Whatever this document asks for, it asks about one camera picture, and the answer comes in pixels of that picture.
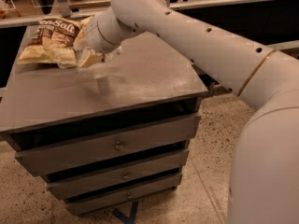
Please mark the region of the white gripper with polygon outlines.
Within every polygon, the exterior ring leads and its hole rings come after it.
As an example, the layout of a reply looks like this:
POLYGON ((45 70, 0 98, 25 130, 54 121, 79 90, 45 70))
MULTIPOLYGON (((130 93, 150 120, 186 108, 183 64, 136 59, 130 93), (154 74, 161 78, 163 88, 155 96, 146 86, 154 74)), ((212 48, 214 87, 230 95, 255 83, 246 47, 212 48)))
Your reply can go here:
POLYGON ((78 67, 82 68, 88 68, 98 63, 103 58, 102 53, 110 53, 117 47, 117 45, 107 41, 101 34, 98 15, 89 19, 86 28, 81 28, 73 43, 74 50, 82 50, 78 57, 78 67), (84 49, 87 44, 91 49, 84 49))

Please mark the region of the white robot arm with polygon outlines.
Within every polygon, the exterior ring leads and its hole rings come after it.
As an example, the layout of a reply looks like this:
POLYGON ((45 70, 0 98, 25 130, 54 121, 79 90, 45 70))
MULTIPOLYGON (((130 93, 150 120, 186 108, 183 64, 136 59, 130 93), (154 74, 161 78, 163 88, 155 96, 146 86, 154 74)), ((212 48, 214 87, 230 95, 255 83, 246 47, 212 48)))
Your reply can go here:
POLYGON ((111 0, 87 22, 89 47, 111 52, 150 32, 255 109, 232 161, 228 224, 299 224, 299 60, 171 9, 111 0))

